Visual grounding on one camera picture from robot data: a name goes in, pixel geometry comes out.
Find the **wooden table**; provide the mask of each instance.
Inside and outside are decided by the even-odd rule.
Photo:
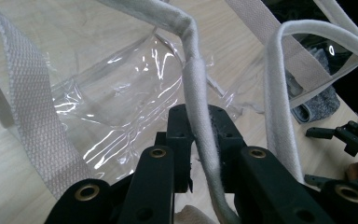
[[[22,0],[16,6],[27,6],[27,2],[32,4],[32,1]],[[14,7],[13,4],[0,0],[2,11],[16,18],[13,12],[15,10],[10,10],[10,7]],[[209,72],[223,90],[228,90],[233,81],[243,76],[245,69],[255,63],[255,57],[262,54],[263,46],[224,1],[175,0],[172,4],[187,11],[197,20],[202,54],[213,55],[213,67]],[[26,19],[23,14],[19,13],[17,16],[20,24]],[[6,65],[2,50],[0,47],[0,78],[5,80]],[[212,95],[210,101],[213,102],[215,97]],[[357,121],[358,117],[342,101],[339,110],[328,119],[303,125],[293,119],[304,174],[342,178],[347,166],[358,161],[358,158],[352,158],[343,151],[344,144],[337,139],[305,137],[305,131],[311,126],[336,128],[349,120]],[[263,114],[249,109],[235,123],[248,145],[267,146]],[[197,196],[206,191],[206,185],[202,181],[204,176],[200,165],[194,164],[194,167],[193,170],[199,171],[193,173],[195,192],[193,195],[177,195],[176,205],[179,207],[175,211],[180,211],[180,206],[189,203],[216,220],[207,195]],[[55,203],[56,200],[29,162],[21,143],[0,126],[0,223],[43,223]]]

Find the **transparent plastic sheet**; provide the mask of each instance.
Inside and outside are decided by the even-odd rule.
[[[280,23],[306,19],[328,21],[322,11],[312,0],[261,1]],[[352,52],[332,40],[310,34],[293,35],[293,38],[298,41],[298,43],[300,43],[300,45],[321,64],[327,74],[333,78],[336,78],[336,75],[342,76],[342,72],[351,71],[358,66],[358,60],[351,60],[351,57],[353,56]],[[232,109],[233,118],[241,115],[245,110],[252,110],[255,113],[264,112],[264,70],[262,69],[262,67],[264,67],[263,54],[264,52],[260,52],[254,62],[251,63],[250,66],[244,68],[242,76],[240,76],[237,81],[227,89],[224,97],[225,104],[227,108]],[[293,57],[296,57],[296,55],[288,53],[285,53],[284,55],[284,59],[286,61]],[[301,85],[299,85],[296,81],[295,76],[293,76],[289,71],[286,71],[286,84],[289,100],[291,100],[291,102],[295,102],[294,105],[297,104],[298,101],[307,102],[319,93],[323,95],[323,100],[334,101],[334,103],[337,103],[339,106],[339,102],[336,102],[338,99],[333,87],[329,87],[328,90],[325,91],[311,90],[317,93],[309,94],[310,92],[301,87]],[[323,106],[323,103],[319,101],[318,106]],[[304,113],[304,117],[306,117],[308,116],[307,113],[309,113],[309,111],[304,111]],[[314,120],[322,118],[324,118],[324,115],[321,115],[319,118],[316,115]]]
[[[180,39],[97,1],[22,0],[20,13],[13,4],[0,10],[44,53],[57,113],[91,173],[111,184],[133,173],[184,102]],[[204,59],[211,70],[212,53]],[[218,105],[222,90],[209,81]]]

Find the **gray fabric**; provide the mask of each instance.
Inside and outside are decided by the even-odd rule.
[[[297,179],[303,182],[296,137],[290,113],[282,39],[287,35],[313,34],[333,41],[358,54],[358,36],[325,21],[287,21],[266,45],[265,110],[268,148]]]
[[[292,113],[298,123],[310,123],[330,117],[338,110],[339,105],[336,91],[330,86],[305,104],[292,109]]]
[[[262,0],[226,0],[226,2],[264,45],[281,25]],[[283,53],[285,68],[304,88],[302,95],[308,94],[331,79],[319,62],[292,36],[286,36],[282,40],[282,45],[285,49]]]

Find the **clear plastic bag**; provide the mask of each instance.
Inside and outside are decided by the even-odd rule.
[[[263,53],[261,50],[257,54],[223,96],[225,108],[233,120],[244,113],[264,113]]]
[[[280,44],[283,49],[288,97],[297,121],[312,122],[325,119],[336,112],[339,100],[331,84],[358,66],[358,51],[344,48],[342,43],[338,44],[332,40],[334,37],[329,39],[314,33],[321,34],[326,29],[339,28],[350,33],[344,34],[345,36],[353,35],[358,38],[358,28],[339,5],[335,1],[319,0],[227,2],[264,45],[267,45],[271,37],[277,34],[280,26],[288,21],[324,21],[326,24],[335,25],[329,28],[319,27],[313,30],[313,33],[309,27],[304,26],[304,30],[299,34],[285,35]],[[259,63],[261,59],[255,59],[255,64]],[[248,76],[250,72],[258,73],[254,71],[255,67],[245,68],[238,80],[238,83],[242,84],[244,81],[253,83],[246,86],[246,89],[263,88],[262,76]],[[241,94],[244,89],[242,84],[230,87],[227,103],[233,104],[232,106],[239,110],[244,105],[250,106],[257,113],[262,112],[263,100],[258,97],[264,93],[262,91],[257,91],[260,94],[256,94],[252,99],[244,99],[241,102],[233,100],[235,94]]]
[[[0,11],[43,52],[57,114],[93,177],[113,184],[133,173],[184,102],[180,39],[97,1],[0,1]],[[211,68],[212,53],[206,60]],[[8,99],[7,83],[1,71]]]

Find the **white webbing strap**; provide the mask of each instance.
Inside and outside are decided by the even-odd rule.
[[[281,25],[262,0],[226,2],[264,45]],[[305,91],[312,91],[331,79],[324,67],[292,36],[287,36],[282,45],[285,49],[285,68]]]
[[[265,112],[268,148],[300,182],[303,175],[296,149],[287,86],[284,74],[282,38],[287,35],[313,34],[336,41],[358,55],[358,36],[325,21],[288,21],[266,45]]]
[[[56,197],[90,177],[57,116],[48,68],[37,47],[0,13],[0,33],[7,56],[10,106],[25,151]]]
[[[186,111],[196,136],[213,209],[222,223],[240,223],[229,208],[220,180],[220,163],[209,117],[205,64],[199,53],[195,21],[183,11],[158,0],[101,0],[107,6],[179,35],[186,56]],[[27,154],[57,198],[90,171],[67,140],[52,103],[48,69],[33,43],[0,14],[10,78],[12,114]]]

